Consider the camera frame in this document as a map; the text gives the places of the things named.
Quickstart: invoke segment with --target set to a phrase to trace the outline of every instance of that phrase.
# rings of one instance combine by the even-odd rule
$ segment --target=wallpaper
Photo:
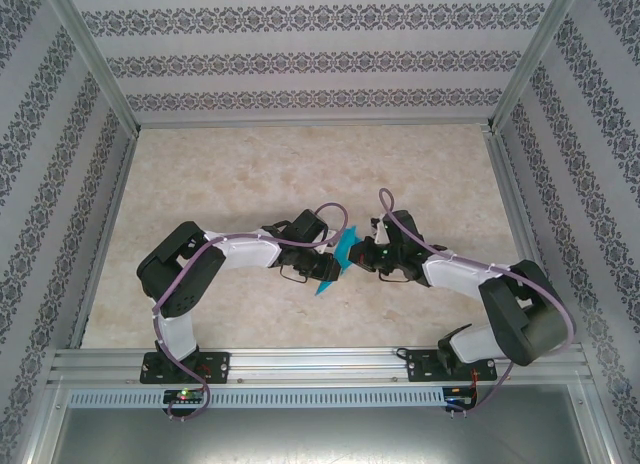
[[[487,118],[550,0],[73,0],[142,124]]]
[[[576,0],[502,130],[624,462],[640,462],[639,16]]]
[[[130,145],[46,0],[0,0],[0,463],[64,348]]]

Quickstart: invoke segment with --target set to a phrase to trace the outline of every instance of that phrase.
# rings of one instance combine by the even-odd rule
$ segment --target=marble surface
[[[252,231],[339,201],[358,234],[390,188],[432,243],[485,262],[517,254],[478,126],[144,130],[109,246],[84,348],[152,347],[151,302],[135,275],[178,224]],[[340,213],[323,215],[332,228]],[[194,309],[202,347],[434,345],[480,302],[446,289],[391,284],[350,267],[314,297],[276,269],[218,274]]]

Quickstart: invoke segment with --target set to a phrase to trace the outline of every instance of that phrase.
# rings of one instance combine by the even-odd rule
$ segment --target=enclosure
[[[1,462],[640,462],[640,0],[0,9]],[[480,303],[236,269],[193,311],[228,381],[169,422],[172,386],[140,382],[145,256],[184,221],[250,232],[327,201],[363,238],[381,187],[427,242],[536,262],[569,350],[451,420],[396,351],[485,324]]]

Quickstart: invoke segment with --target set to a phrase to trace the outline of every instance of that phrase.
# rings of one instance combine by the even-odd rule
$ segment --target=wall
[[[0,15],[0,463],[8,463],[47,350],[69,341],[131,141],[47,0],[0,0]]]
[[[550,0],[73,0],[143,124],[487,118]]]
[[[639,17],[640,0],[576,0],[502,130],[629,462],[640,462]]]

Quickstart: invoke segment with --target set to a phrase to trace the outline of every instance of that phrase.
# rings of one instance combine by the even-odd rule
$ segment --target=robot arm
[[[264,226],[252,234],[310,243],[331,237],[331,232],[322,219],[307,209],[293,222]],[[137,275],[145,294],[157,302],[182,271],[179,259],[190,259],[208,241],[224,235],[203,231],[191,221],[182,223],[138,266]],[[279,267],[282,274],[284,266],[292,266],[304,282],[309,278],[337,280],[340,264],[332,254],[324,253],[325,247],[300,248],[257,238],[222,240],[212,245],[160,309],[161,315],[157,319],[164,344],[179,361],[197,351],[191,310],[219,271]]]
[[[418,234],[407,211],[394,216]],[[471,265],[430,253],[409,239],[387,216],[372,219],[374,237],[354,245],[349,260],[370,272],[388,276],[399,269],[407,281],[426,287],[445,287],[481,301],[489,325],[456,329],[438,342],[438,357],[449,370],[480,359],[507,357],[526,366],[566,339],[567,329],[557,309],[543,296],[499,272],[483,271]],[[442,246],[435,246],[447,251]],[[537,264],[521,261],[508,267],[552,295],[551,283]]]

